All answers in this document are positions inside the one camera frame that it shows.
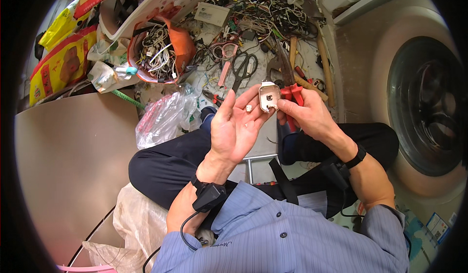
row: striped shirt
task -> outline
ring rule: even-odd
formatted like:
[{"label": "striped shirt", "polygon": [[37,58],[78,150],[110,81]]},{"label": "striped shirt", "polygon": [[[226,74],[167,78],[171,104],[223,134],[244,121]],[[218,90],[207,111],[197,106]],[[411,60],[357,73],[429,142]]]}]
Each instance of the striped shirt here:
[{"label": "striped shirt", "polygon": [[[314,193],[302,202],[323,210],[324,195]],[[403,223],[402,213],[377,205],[367,212],[358,234],[326,220],[323,211],[273,200],[240,182],[212,224],[219,235],[216,243],[202,248],[196,238],[185,234],[199,248],[193,252],[179,232],[171,232],[162,242],[152,273],[407,272]]]}]

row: tangled wires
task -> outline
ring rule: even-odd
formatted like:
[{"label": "tangled wires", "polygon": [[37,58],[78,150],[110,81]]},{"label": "tangled wires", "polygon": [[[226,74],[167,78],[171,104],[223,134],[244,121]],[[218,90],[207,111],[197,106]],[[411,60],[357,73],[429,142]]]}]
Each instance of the tangled wires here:
[{"label": "tangled wires", "polygon": [[169,39],[166,25],[156,24],[141,42],[143,45],[138,65],[144,67],[158,82],[173,81],[177,77],[175,70],[175,52]]}]

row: watch strap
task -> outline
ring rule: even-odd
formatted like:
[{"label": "watch strap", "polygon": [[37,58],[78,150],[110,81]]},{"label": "watch strap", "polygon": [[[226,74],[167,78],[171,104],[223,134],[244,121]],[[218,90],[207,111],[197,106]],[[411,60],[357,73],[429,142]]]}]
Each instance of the watch strap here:
[{"label": "watch strap", "polygon": [[190,183],[196,188],[197,191],[201,191],[204,187],[203,183],[198,180],[196,177],[196,174],[193,175],[192,179],[190,180]]},{"label": "watch strap", "polygon": [[356,165],[358,165],[364,159],[366,154],[367,153],[366,153],[366,150],[364,149],[364,147],[362,147],[360,144],[358,144],[358,153],[356,154],[354,159],[346,162],[344,165],[346,165],[346,167],[348,169],[351,169],[351,168],[355,167]]}]

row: black wrist mount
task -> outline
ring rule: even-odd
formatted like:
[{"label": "black wrist mount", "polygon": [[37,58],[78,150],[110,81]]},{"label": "black wrist mount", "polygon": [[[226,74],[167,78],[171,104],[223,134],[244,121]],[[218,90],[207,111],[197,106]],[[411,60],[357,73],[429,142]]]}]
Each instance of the black wrist mount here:
[{"label": "black wrist mount", "polygon": [[196,175],[190,182],[196,188],[196,200],[192,204],[195,211],[208,212],[227,198],[226,188],[222,185],[200,182]]},{"label": "black wrist mount", "polygon": [[344,191],[349,187],[346,181],[351,175],[349,169],[360,163],[365,156],[366,150],[358,144],[358,153],[354,159],[343,163],[338,157],[332,156],[320,164],[320,170],[332,183]]}]

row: pliers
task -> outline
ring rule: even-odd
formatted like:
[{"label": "pliers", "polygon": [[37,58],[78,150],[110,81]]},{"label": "pliers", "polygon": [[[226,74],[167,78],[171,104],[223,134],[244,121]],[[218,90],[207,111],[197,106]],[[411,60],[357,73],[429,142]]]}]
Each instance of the pliers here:
[{"label": "pliers", "polygon": [[212,94],[211,92],[203,89],[203,95],[205,95],[208,99],[210,99],[215,105],[221,106],[221,102],[224,101],[224,98],[220,98],[217,94]]},{"label": "pliers", "polygon": [[[289,59],[286,57],[284,48],[281,46],[281,42],[276,40],[278,47],[279,61],[281,63],[281,72],[283,74],[284,88],[281,89],[281,94],[284,95],[284,99],[288,101],[295,101],[299,106],[304,106],[304,100],[302,99],[301,90],[302,86],[297,86],[297,83],[294,79],[294,73],[292,72],[293,68],[289,62]],[[294,120],[290,115],[286,115],[289,128],[292,132],[296,131],[296,126],[294,125]]]}]

